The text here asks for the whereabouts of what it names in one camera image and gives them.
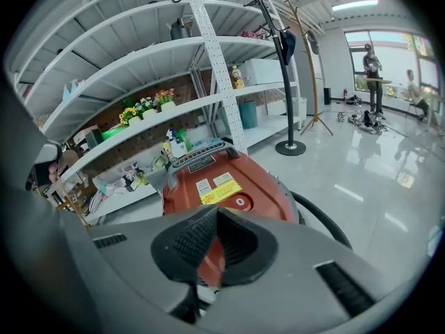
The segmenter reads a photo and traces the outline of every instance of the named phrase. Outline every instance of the vacuum cleaner handle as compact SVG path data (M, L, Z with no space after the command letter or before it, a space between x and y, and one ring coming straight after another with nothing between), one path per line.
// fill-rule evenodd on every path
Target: vacuum cleaner handle
M176 174L183 168L189 167L196 161L204 159L211 154L227 151L230 159L238 159L240 157L238 150L231 144L224 141L218 142L215 145L210 145L205 148L200 148L199 150L193 151L186 156L173 162L168 169L168 188L173 189L178 185L178 179Z

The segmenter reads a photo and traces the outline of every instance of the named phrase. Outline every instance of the white flower pot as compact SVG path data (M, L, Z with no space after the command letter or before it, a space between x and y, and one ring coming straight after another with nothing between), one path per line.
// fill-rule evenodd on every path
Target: white flower pot
M142 120L139 118L139 116L134 116L133 118L128 120L128 125L132 126L132 125L136 125L136 124L138 124L140 122L142 122Z
M153 116L155 116L155 115L156 115L156 110L154 110L154 109L145 110L145 111L142 113L142 117L144 118L144 120L145 120L145 119L153 118Z
M168 102L168 103L161 105L161 110L162 111L170 110L171 108L174 108L175 106L176 106L175 102Z

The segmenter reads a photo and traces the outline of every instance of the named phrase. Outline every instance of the black pants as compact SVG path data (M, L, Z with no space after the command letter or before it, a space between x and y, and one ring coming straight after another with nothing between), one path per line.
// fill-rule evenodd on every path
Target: black pants
M416 104L416 108L422 109L423 116L428 117L428 103L425 100L421 100Z
M375 108L374 95L375 92L377 92L377 108L375 110L382 111L382 95L383 95L382 84L379 81L369 81L368 89L369 89L369 99L371 102L371 110L374 110Z

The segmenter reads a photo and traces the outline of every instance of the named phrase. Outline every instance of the black vacuum hose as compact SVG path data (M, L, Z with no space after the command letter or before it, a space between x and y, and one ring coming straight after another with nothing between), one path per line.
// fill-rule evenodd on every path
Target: black vacuum hose
M353 249L345 233L329 216L325 214L325 212L323 212L313 202L310 202L305 197L302 197L292 191L291 194L293 196L293 199L297 203L300 203L303 207L309 210L325 226L325 228L331 233L334 239L336 239L339 243L343 244L347 248L350 248L351 250Z

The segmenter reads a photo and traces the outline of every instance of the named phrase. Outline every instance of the wooden coat rack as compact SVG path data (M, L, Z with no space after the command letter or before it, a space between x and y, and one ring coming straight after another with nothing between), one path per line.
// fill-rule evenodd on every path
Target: wooden coat rack
M311 126L314 126L314 123L317 122L317 121L319 121L319 122L321 122L321 123L324 125L324 127L331 133L331 135L334 136L334 134L332 133L332 131L330 130L330 128L327 127L327 125L321 120L321 118L320 118L320 116L319 116L319 114L318 114L318 100L317 100L317 88L316 88L316 83L315 83L314 64L312 63L311 50L309 49L309 44L308 44L308 42L307 42L307 36L306 36L305 32L303 31L303 27L302 27L302 25L301 25L300 18L298 17L298 14L297 14L297 9L298 9L298 7L297 7L297 6L294 6L294 7L293 7L292 4L291 4L291 2L290 2L290 0L285 0L284 2L285 2L285 3L288 3L289 7L291 8L292 13L293 13L293 16L295 17L294 19L291 17L291 19L292 19L293 21L295 21L295 22L298 24L298 28L299 28L300 31L301 31L301 36L302 36L302 39L303 39L303 41L304 41L304 43L305 43L305 49L306 49L306 53L307 53L307 58L309 59L309 66L311 67L311 74L312 74L312 89L314 90L314 106L315 106L314 117L312 118L311 121L308 122L308 124L307 124L306 127L303 129L303 131L301 131L301 134L300 134L300 135L303 135L303 134L306 132L306 130L309 128L310 125L311 125Z

